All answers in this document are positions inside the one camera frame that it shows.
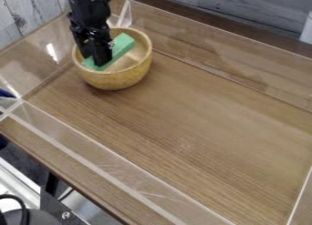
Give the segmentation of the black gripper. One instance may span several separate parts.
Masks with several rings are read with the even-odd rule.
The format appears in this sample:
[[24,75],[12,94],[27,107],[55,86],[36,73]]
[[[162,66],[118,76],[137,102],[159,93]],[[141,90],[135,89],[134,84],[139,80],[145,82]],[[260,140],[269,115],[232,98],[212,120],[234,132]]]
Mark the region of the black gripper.
[[[114,42],[110,35],[107,19],[111,16],[111,0],[67,0],[70,29],[83,58],[94,57],[96,66],[112,60]],[[92,38],[92,53],[88,43]]]

